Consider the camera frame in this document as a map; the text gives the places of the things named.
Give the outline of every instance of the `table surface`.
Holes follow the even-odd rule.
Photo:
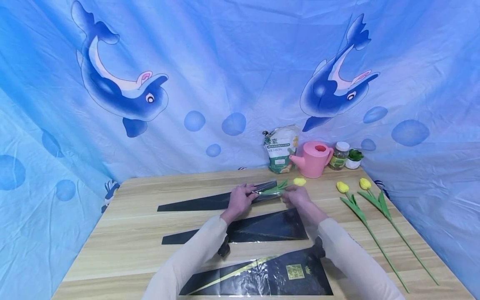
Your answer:
[[[297,172],[276,175],[267,169],[203,173],[127,180],[85,243],[77,259],[55,293],[54,300],[140,299],[158,268],[181,245],[161,245],[164,235],[197,229],[219,211],[157,212],[159,204],[174,203],[224,192],[237,184],[260,183],[276,178],[280,183],[298,177]],[[388,273],[407,299],[473,299],[460,281],[445,266],[400,212],[387,200],[394,222],[410,245],[440,282],[437,286],[413,256],[385,217],[357,197],[380,244],[400,272],[408,294],[388,265],[364,225],[340,201],[336,182],[345,182],[352,192],[360,190],[359,179],[369,178],[361,169],[325,170],[319,179],[309,179],[305,187],[312,200],[334,218]],[[375,194],[378,188],[373,185]],[[279,199],[254,205],[248,217],[284,210]],[[310,240],[231,244],[226,260],[213,259],[207,266],[231,265],[251,259],[308,248]],[[357,299],[355,289],[345,276],[322,259],[334,296],[275,296],[283,299]],[[179,299],[218,299],[218,296],[182,296]]]

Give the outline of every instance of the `blue bubble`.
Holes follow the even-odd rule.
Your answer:
[[[382,106],[375,106],[365,113],[363,116],[363,123],[369,124],[375,121],[378,121],[385,117],[388,113],[388,110]]]
[[[57,182],[55,194],[60,201],[69,201],[75,196],[76,190],[75,183],[64,179]]]
[[[48,131],[42,130],[42,144],[45,149],[54,157],[64,157],[60,149],[60,144],[57,139],[51,135]]]
[[[402,121],[392,130],[392,139],[407,147],[413,147],[422,143],[429,135],[430,131],[427,126],[416,120]]]
[[[231,136],[243,133],[245,126],[247,126],[247,119],[239,112],[234,112],[222,122],[223,132]]]
[[[25,167],[10,155],[0,155],[0,190],[10,191],[25,182]]]
[[[377,149],[377,145],[371,139],[364,139],[361,141],[360,147],[367,151],[375,151]]]
[[[210,157],[217,157],[220,155],[220,152],[222,152],[222,148],[220,148],[219,144],[211,144],[210,146],[207,147],[207,155]]]
[[[205,125],[205,117],[201,112],[192,110],[185,116],[183,125],[189,131],[199,131]]]

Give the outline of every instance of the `jar lid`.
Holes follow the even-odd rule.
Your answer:
[[[350,150],[350,145],[346,142],[338,142],[338,143],[336,143],[335,148],[337,148],[338,150],[340,150],[342,152],[345,152],[345,151]]]

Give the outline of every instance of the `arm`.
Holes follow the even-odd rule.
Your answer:
[[[233,189],[228,208],[220,216],[209,219],[160,267],[150,280],[142,300],[175,300],[190,277],[218,251],[230,223],[243,214],[258,196],[246,195],[254,189],[252,185]]]
[[[287,207],[318,226],[325,255],[355,285],[366,300],[405,299],[380,265],[333,219],[317,207],[303,187],[288,187],[283,194]]]

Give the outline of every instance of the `hand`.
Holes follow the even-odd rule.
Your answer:
[[[252,201],[258,197],[258,194],[252,193],[255,189],[256,187],[253,184],[243,184],[232,190],[228,208],[220,215],[220,218],[224,219],[227,225],[230,225],[231,222],[248,210]]]
[[[287,208],[299,208],[302,205],[311,203],[310,196],[307,189],[298,185],[290,185],[285,188],[282,195],[282,201],[287,205]]]

